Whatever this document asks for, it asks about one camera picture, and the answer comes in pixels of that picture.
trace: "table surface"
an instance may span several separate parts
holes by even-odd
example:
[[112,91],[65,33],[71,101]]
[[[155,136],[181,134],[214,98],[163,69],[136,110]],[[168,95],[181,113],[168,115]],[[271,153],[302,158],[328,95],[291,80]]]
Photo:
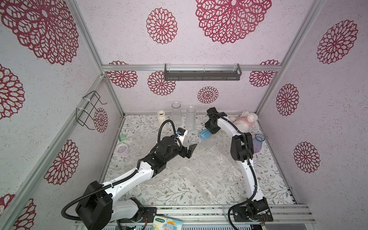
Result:
[[[184,115],[182,116],[182,120],[183,125],[181,127],[185,125]],[[198,147],[193,154],[204,149],[199,147],[201,145],[201,139],[198,137],[198,134],[207,120],[208,116],[197,115],[196,130],[188,132],[188,135],[185,137],[184,145],[188,146],[192,143],[198,143]],[[115,153],[113,154],[105,181],[116,178],[131,169],[132,167],[129,168],[129,164],[131,164],[130,158],[145,156],[147,154],[145,152],[147,148],[150,149],[150,147],[152,147],[152,144],[150,144],[150,146],[147,146],[148,144],[146,145],[149,138],[146,139],[145,137],[150,137],[151,139],[152,137],[156,137],[158,129],[158,116],[127,115],[121,134],[127,136],[127,140],[124,141],[124,143],[129,145],[129,154],[128,157],[121,157]],[[261,134],[258,123],[252,126],[250,133],[253,138],[255,134]],[[171,134],[172,129],[170,127],[166,135]],[[230,151],[231,139],[228,138],[225,132],[219,131],[213,136],[216,136],[217,140],[219,140],[219,138],[224,140],[221,141],[218,147],[219,149]],[[178,162],[180,159],[183,160],[180,157],[176,158],[172,161],[177,160],[176,162]],[[262,149],[254,154],[253,160],[256,175],[259,180],[259,186],[267,198],[268,203],[294,204],[293,197],[286,187],[265,141],[262,143]],[[244,180],[240,172],[237,178],[220,178],[217,181],[218,187],[216,188],[216,193],[211,193],[211,196],[209,196],[206,188],[202,186],[203,183],[201,182],[203,181],[201,181],[201,178],[193,181],[193,177],[186,176],[185,170],[177,169],[180,167],[174,163],[169,166],[169,163],[171,163],[171,161],[168,162],[167,168],[160,174],[146,183],[141,183],[134,187],[120,200],[136,197],[143,205],[233,205],[244,201],[247,197],[244,188]]]

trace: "cable tie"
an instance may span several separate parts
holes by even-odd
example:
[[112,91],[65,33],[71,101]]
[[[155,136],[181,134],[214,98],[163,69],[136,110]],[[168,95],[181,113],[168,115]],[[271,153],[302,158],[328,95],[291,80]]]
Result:
[[84,111],[86,111],[86,112],[88,113],[88,111],[87,111],[87,110],[85,110],[85,109],[83,109],[83,108],[78,107],[77,109],[82,109],[82,110],[84,110]]

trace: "wall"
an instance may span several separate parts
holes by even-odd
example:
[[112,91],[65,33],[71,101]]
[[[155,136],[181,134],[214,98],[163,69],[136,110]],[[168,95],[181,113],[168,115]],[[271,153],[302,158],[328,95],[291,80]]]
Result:
[[[98,180],[110,145],[116,142],[114,134],[120,122],[120,114],[106,90],[106,83],[96,91],[101,96],[100,101],[107,104],[97,102],[98,112],[90,105],[87,107],[87,111],[92,110],[95,124],[91,118],[88,118],[86,124],[95,130],[77,124],[65,147],[35,189],[32,200],[36,205],[36,216],[31,220],[34,224],[32,230],[71,229],[75,221],[63,218],[60,215],[61,209],[81,196],[88,184]],[[63,164],[64,170],[61,170],[59,164]],[[66,177],[58,179],[63,173]],[[76,216],[75,206],[68,209],[67,213]]]
[[0,214],[99,75],[53,3],[0,0]]
[[321,230],[368,224],[367,9],[365,0],[328,1],[259,116]]
[[[77,0],[104,64],[279,64],[312,0],[218,2]],[[256,110],[273,72],[243,72],[237,82],[167,83],[148,71],[109,77],[126,113],[167,111],[173,101],[183,112],[240,112]]]

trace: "floral tablecloth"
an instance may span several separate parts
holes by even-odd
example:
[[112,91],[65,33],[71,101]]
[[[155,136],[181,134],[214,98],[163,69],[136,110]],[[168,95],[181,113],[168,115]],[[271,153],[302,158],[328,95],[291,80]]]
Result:
[[[185,125],[185,116],[183,116],[182,119],[183,125]],[[192,143],[201,142],[198,134],[204,127],[206,121],[208,121],[208,116],[197,115],[196,131],[189,132],[184,140],[184,142],[188,143],[187,146]],[[157,135],[158,129],[157,116],[126,116],[121,134],[125,134],[127,137],[124,143],[129,145],[129,154],[140,154],[145,156],[146,153],[142,153],[144,149],[144,144],[142,144],[143,141],[134,137],[144,131]],[[168,129],[168,133],[171,135],[171,127]],[[258,123],[251,128],[250,133],[253,138],[256,134],[261,134]],[[216,135],[223,139],[228,138],[223,131],[219,131]],[[230,143],[231,141],[221,142],[219,148],[222,151],[229,151]],[[280,176],[279,170],[265,141],[262,143],[262,149],[258,153],[255,153],[253,160],[259,180],[259,186],[267,198],[268,203],[293,204],[293,198]],[[114,153],[105,180],[111,180],[124,174],[127,171],[125,169],[126,162],[127,157],[120,157]],[[144,205],[232,205],[240,203],[247,198],[242,176],[239,176],[239,178],[235,180],[223,178],[223,180],[219,182],[221,188],[217,190],[215,197],[209,198],[203,188],[198,185],[196,186],[196,183],[191,183],[184,172],[175,170],[172,166],[171,168],[168,167],[169,166],[157,175],[157,177],[161,176],[161,178],[164,179],[160,181],[156,180],[155,183],[142,183],[128,191],[121,200],[136,197]]]

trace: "wire rack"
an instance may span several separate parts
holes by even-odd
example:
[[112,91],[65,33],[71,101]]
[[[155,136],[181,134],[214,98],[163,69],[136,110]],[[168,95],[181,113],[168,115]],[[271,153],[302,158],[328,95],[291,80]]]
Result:
[[[96,100],[96,102],[93,104],[91,101],[94,99],[94,98],[97,98],[97,100]],[[84,108],[76,108],[75,109],[75,120],[81,125],[81,126],[85,126],[85,127],[87,127],[89,130],[95,130],[94,128],[89,128],[88,126],[87,126],[87,124],[86,124],[86,122],[87,122],[87,120],[88,120],[88,118],[91,118],[93,121],[94,121],[94,119],[93,119],[93,117],[91,116],[91,113],[92,113],[92,111],[93,110],[97,110],[97,108],[96,108],[96,104],[99,102],[99,103],[101,103],[102,105],[106,105],[107,104],[107,102],[106,103],[102,103],[101,101],[100,101],[100,98],[101,98],[101,96],[98,94],[98,92],[97,91],[91,91],[89,94],[87,94],[87,95],[85,95],[84,97],[83,97],[83,99],[85,99],[85,100],[87,100],[88,101],[88,103],[87,103],[87,105],[84,107]],[[92,105],[92,109],[90,110],[90,111],[88,111],[88,110],[86,110],[86,108],[87,108],[87,106],[89,105],[89,104],[91,104]],[[83,120],[81,120],[81,117],[83,116],[83,114],[87,114],[87,118],[83,121]]]

